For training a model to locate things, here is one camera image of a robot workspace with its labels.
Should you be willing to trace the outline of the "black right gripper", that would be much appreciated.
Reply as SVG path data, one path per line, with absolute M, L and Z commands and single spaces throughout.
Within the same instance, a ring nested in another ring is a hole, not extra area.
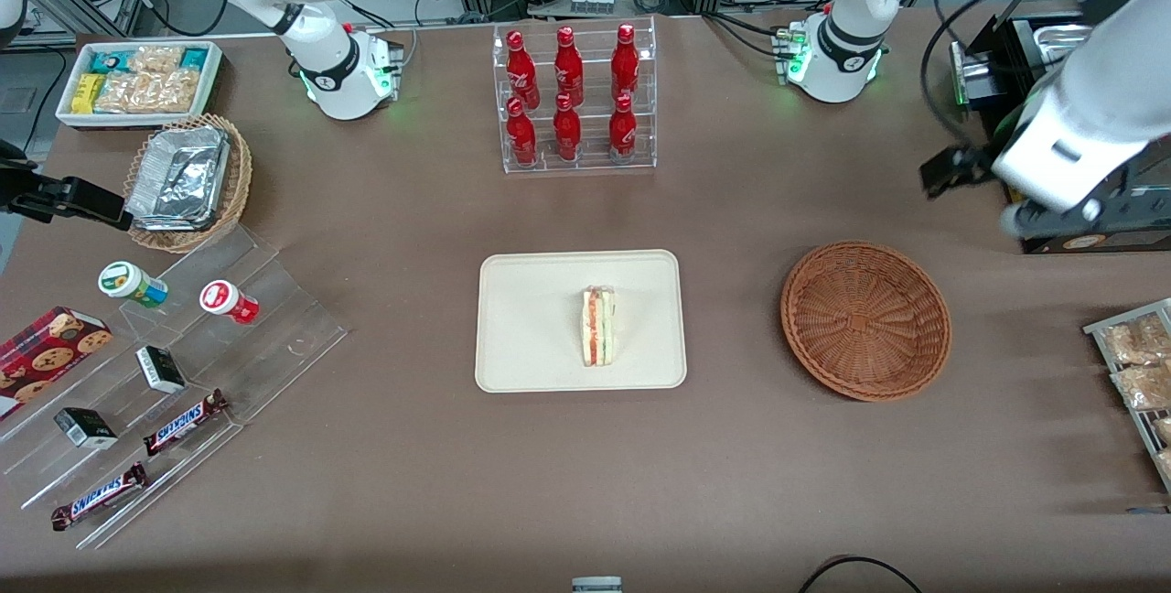
M 116 230 L 129 230 L 133 213 L 124 197 L 82 178 L 57 180 L 37 173 L 37 164 L 11 143 L 1 143 L 1 210 L 32 221 L 77 217 Z

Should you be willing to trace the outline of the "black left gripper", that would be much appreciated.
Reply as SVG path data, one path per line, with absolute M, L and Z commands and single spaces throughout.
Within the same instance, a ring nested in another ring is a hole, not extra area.
M 922 189 L 929 199 L 957 188 L 979 186 L 995 180 L 995 156 L 984 148 L 944 148 L 919 166 Z

